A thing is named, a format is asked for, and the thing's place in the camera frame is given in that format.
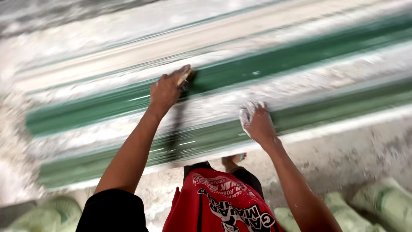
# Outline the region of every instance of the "black shorts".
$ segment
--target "black shorts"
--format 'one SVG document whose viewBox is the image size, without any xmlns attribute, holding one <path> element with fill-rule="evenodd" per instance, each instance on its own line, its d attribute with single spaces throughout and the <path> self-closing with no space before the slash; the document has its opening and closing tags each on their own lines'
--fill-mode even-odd
<svg viewBox="0 0 412 232">
<path fill-rule="evenodd" d="M 190 165 L 190 166 L 185 166 L 185 172 L 184 172 L 184 176 L 183 176 L 183 183 L 185 182 L 185 179 L 187 177 L 187 175 L 189 174 L 190 171 L 196 169 L 196 168 L 209 168 L 209 169 L 213 169 L 209 162 L 201 162 L 201 163 L 196 163 L 194 165 Z M 255 175 L 253 175 L 252 173 L 250 173 L 248 170 L 246 170 L 245 168 L 239 168 L 236 171 L 231 173 L 232 175 L 234 175 L 236 178 L 238 178 L 241 182 L 249 185 L 250 187 L 252 187 L 257 193 L 259 193 L 259 195 L 262 197 L 262 199 L 264 200 L 265 198 L 263 197 L 263 191 L 262 191 L 262 185 L 260 184 L 260 181 L 258 180 L 257 177 L 255 177 Z"/>
</svg>

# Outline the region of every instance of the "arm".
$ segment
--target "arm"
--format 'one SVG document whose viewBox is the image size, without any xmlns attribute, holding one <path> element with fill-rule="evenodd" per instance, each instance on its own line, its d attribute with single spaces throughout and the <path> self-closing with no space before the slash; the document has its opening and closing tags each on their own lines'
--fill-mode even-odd
<svg viewBox="0 0 412 232">
<path fill-rule="evenodd" d="M 180 96 L 181 90 L 176 83 L 189 69 L 190 65 L 185 65 L 170 75 L 164 74 L 151 86 L 149 107 L 103 173 L 94 194 L 108 189 L 121 189 L 134 194 L 157 127 Z"/>
<path fill-rule="evenodd" d="M 267 152 L 275 165 L 290 211 L 302 232 L 341 232 L 339 224 L 330 210 L 316 195 L 300 171 L 289 158 L 266 106 L 254 104 L 254 113 L 247 118 L 246 109 L 241 111 L 243 129 Z"/>
</svg>

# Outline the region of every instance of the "person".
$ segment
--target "person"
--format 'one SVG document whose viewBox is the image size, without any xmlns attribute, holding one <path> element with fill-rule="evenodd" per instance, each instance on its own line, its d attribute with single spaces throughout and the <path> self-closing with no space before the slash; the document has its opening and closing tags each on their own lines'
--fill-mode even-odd
<svg viewBox="0 0 412 232">
<path fill-rule="evenodd" d="M 87 200 L 78 232 L 147 231 L 143 202 L 134 192 L 157 127 L 180 96 L 177 80 L 189 69 L 190 65 L 186 65 L 170 75 L 164 74 L 151 86 L 150 105 L 105 170 L 94 195 Z M 247 134 L 272 159 L 300 230 L 340 232 L 332 213 L 312 193 L 287 155 L 267 107 L 255 104 L 254 112 L 242 109 L 241 122 Z M 183 187 L 181 191 L 176 189 L 163 231 L 283 231 L 264 201 L 259 180 L 238 167 L 239 160 L 239 155 L 223 159 L 228 173 L 215 171 L 207 162 L 186 166 Z"/>
</svg>

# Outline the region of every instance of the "red t-shirt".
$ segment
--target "red t-shirt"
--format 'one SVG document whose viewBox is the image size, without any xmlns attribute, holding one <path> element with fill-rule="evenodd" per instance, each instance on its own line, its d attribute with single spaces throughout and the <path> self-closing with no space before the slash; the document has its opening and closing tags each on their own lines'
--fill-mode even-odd
<svg viewBox="0 0 412 232">
<path fill-rule="evenodd" d="M 262 197 L 231 174 L 192 170 L 176 188 L 164 232 L 283 232 Z"/>
</svg>

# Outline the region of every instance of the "black sleeve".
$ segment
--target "black sleeve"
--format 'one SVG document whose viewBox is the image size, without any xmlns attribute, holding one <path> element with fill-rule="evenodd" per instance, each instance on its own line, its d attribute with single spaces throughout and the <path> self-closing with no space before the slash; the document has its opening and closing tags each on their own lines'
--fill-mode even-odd
<svg viewBox="0 0 412 232">
<path fill-rule="evenodd" d="M 76 232 L 147 231 L 140 197 L 119 189 L 91 196 L 84 207 Z"/>
</svg>

